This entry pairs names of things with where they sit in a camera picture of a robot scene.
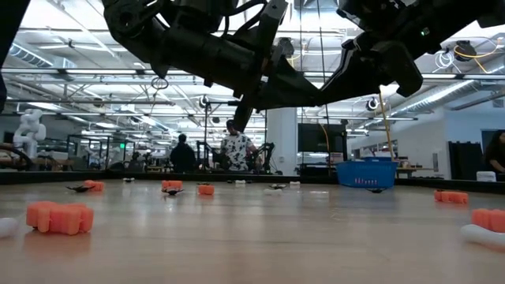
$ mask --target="man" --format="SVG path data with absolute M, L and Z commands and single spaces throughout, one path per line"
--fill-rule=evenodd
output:
M 226 122 L 226 128 L 230 135 L 226 136 L 221 142 L 221 153 L 229 160 L 230 167 L 228 170 L 234 172 L 247 171 L 248 167 L 245 161 L 247 151 L 255 152 L 256 147 L 246 135 L 234 128 L 233 120 Z
M 186 143 L 186 139 L 186 135 L 179 135 L 179 144 L 170 153 L 170 161 L 174 164 L 176 173 L 193 171 L 195 166 L 195 151 Z

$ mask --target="orange foam block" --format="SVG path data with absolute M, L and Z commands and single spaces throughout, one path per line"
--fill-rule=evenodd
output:
M 90 192 L 102 192 L 105 189 L 105 184 L 101 181 L 84 181 L 84 186 L 89 187 Z
M 214 195 L 214 185 L 198 185 L 198 194 Z
M 472 211 L 472 224 L 496 233 L 505 233 L 505 211 L 476 209 Z
M 182 181 L 161 181 L 161 188 L 182 190 Z
M 468 193 L 436 190 L 435 200 L 444 203 L 468 204 Z
M 74 235 L 86 233 L 93 227 L 94 212 L 86 204 L 57 204 L 40 201 L 28 205 L 26 225 L 42 233 Z

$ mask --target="white column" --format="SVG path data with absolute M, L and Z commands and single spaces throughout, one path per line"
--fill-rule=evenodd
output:
M 282 108 L 267 112 L 267 139 L 275 144 L 271 171 L 281 170 L 286 176 L 296 175 L 298 146 L 297 109 Z

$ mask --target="person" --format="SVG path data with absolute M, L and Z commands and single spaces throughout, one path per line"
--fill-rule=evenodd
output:
M 186 143 L 186 135 L 179 135 L 179 144 L 170 153 L 170 161 L 174 164 L 174 172 L 186 173 L 193 170 L 196 163 L 195 151 Z
M 255 152 L 253 142 L 243 133 L 234 128 L 234 121 L 226 122 L 226 128 L 230 135 L 223 138 L 221 142 L 221 154 L 228 160 L 228 170 L 232 172 L 245 172 L 248 170 L 245 160 L 247 151 Z
M 505 130 L 496 131 L 484 154 L 486 170 L 505 174 Z

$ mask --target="dark jacket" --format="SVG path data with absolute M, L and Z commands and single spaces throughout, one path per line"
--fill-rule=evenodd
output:
M 195 151 L 188 144 L 179 143 L 170 153 L 170 161 L 174 164 L 176 173 L 193 171 L 196 163 Z

